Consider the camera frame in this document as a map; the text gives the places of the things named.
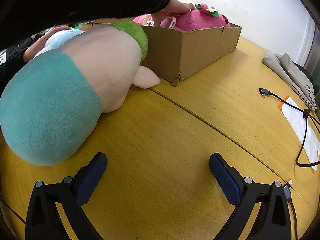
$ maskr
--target plush toy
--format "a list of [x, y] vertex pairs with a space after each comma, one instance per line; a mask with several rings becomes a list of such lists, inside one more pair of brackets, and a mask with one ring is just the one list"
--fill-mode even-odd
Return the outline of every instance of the plush toy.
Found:
[[83, 30], [80, 29], [70, 29], [70, 30], [62, 30], [53, 34], [44, 44], [44, 48], [39, 51], [35, 56], [39, 56], [40, 54], [44, 53], [45, 51], [51, 49], [57, 49], [65, 44], [71, 38], [83, 33]]
[[[198, 29], [208, 29], [217, 27], [230, 27], [228, 19], [218, 13], [214, 7], [211, 9], [204, 3], [196, 4], [196, 10], [189, 11], [182, 15], [170, 14], [160, 24], [160, 27], [171, 28], [180, 32], [189, 32]], [[151, 14], [141, 15], [134, 19], [140, 25], [153, 26]]]
[[140, 66], [148, 40], [132, 21], [81, 33], [27, 63], [0, 99], [0, 124], [11, 150], [25, 161], [55, 165], [89, 136], [102, 112], [120, 108], [131, 84], [160, 79]]

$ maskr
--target teal fabric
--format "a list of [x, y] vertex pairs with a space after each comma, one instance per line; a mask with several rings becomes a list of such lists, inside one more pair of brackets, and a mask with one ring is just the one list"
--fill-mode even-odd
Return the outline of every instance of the teal fabric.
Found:
[[31, 60], [0, 99], [0, 124], [11, 150], [34, 165], [70, 157], [90, 135], [102, 104], [72, 59], [53, 49]]

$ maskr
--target torn cardboard edge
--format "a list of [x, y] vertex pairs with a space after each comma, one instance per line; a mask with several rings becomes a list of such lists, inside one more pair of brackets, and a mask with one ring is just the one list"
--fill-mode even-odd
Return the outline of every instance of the torn cardboard edge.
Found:
[[[99, 19], [81, 24], [80, 27], [87, 31], [119, 20], [125, 19]], [[176, 86], [236, 48], [242, 28], [229, 24], [230, 28], [216, 27], [190, 32], [142, 26], [148, 37], [148, 53], [141, 65]]]

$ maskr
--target metal screw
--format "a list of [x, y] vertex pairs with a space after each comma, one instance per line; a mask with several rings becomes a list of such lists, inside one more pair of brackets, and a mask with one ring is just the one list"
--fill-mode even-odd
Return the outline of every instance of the metal screw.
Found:
[[72, 177], [66, 177], [63, 181], [64, 183], [70, 183], [72, 181]]
[[276, 187], [281, 187], [282, 185], [281, 185], [281, 182], [279, 182], [279, 181], [275, 181], [275, 185], [276, 185]]
[[37, 181], [36, 182], [36, 187], [41, 187], [42, 186], [42, 181]]
[[245, 178], [244, 178], [244, 182], [245, 182], [245, 183], [248, 183], [248, 184], [251, 184], [251, 183], [252, 183], [252, 179], [249, 178], [249, 177], [245, 177]]

